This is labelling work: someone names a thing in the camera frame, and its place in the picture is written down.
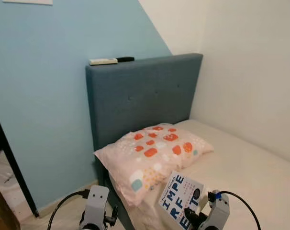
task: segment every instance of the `mattress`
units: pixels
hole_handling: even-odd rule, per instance
[[[176,124],[204,138],[214,152],[201,156],[192,166],[182,170],[207,187],[240,195],[255,211],[263,230],[290,230],[290,162],[230,134],[187,120]],[[129,207],[117,192],[136,230],[180,229],[167,224],[157,205],[166,182],[150,191],[141,205]],[[235,197],[230,199],[230,216],[225,230],[257,229],[253,216]]]

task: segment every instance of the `bed frame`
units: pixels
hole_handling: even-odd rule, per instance
[[[115,142],[130,131],[159,123],[177,123],[190,115],[202,54],[86,66],[89,113],[94,150]],[[118,206],[119,219],[134,230],[108,171],[98,159],[100,185],[110,189],[108,201]]]

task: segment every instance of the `blue lettering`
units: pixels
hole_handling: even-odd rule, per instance
[[[182,200],[180,200],[179,201],[179,197],[177,198],[177,201],[176,201],[176,205],[179,207],[179,208],[182,208],[182,205],[181,205],[181,203],[182,203]]]
[[[198,206],[198,203],[196,202],[196,200],[194,199],[194,197],[191,198],[190,200],[190,204],[195,204],[196,206]]]
[[[163,205],[162,206],[166,206],[166,210],[168,210],[168,208],[169,208],[169,204],[168,203],[166,203],[166,200],[164,200],[164,202],[163,202]]]
[[[188,221],[188,219],[185,218],[185,216],[183,216],[180,220],[180,225],[185,229],[188,230],[189,226],[190,226],[190,222]]]
[[[179,212],[177,212],[175,208],[172,208],[170,214],[173,216],[174,219],[177,219],[176,215],[178,215]]]
[[[168,194],[168,199],[170,199],[171,201],[173,200],[172,196],[176,195],[173,191],[169,191],[169,194]]]
[[[177,183],[173,183],[172,189],[174,189],[176,192],[178,192],[177,186],[178,186]]]
[[[179,175],[177,175],[176,177],[176,181],[179,182],[180,184],[182,184],[184,177],[181,177]]]

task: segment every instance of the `pillow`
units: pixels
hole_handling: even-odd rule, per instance
[[[170,124],[130,132],[95,152],[116,182],[127,204],[139,205],[173,170],[193,164],[213,147],[200,137]]]

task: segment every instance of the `black cable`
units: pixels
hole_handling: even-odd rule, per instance
[[[68,196],[66,196],[63,200],[61,200],[60,203],[57,205],[57,207],[54,209],[53,214],[51,214],[51,217],[50,217],[49,222],[48,222],[47,230],[50,230],[51,224],[52,224],[53,219],[54,219],[54,216],[55,216],[56,212],[58,211],[58,209],[60,208],[60,206],[63,205],[63,203],[67,199],[71,198],[72,196],[76,196],[76,195],[81,195],[82,198],[86,199],[89,196],[89,189],[85,189],[83,191],[78,191],[78,192],[75,192],[75,193],[71,193]]]
[[[219,192],[218,194],[223,194],[223,193],[233,195],[233,196],[235,196],[236,198],[238,198],[240,201],[242,201],[242,202],[247,206],[247,208],[249,209],[249,211],[251,212],[251,214],[254,216],[255,221],[256,221],[256,223],[257,223],[258,230],[261,230],[260,223],[259,223],[259,220],[258,220],[258,218],[257,218],[257,216],[256,216],[256,214],[255,214],[255,212],[252,210],[252,208],[249,206],[249,204],[248,204],[245,200],[243,200],[243,198],[241,198],[239,195],[237,195],[237,194],[235,194],[235,193],[228,192],[228,191],[221,191],[221,192]]]

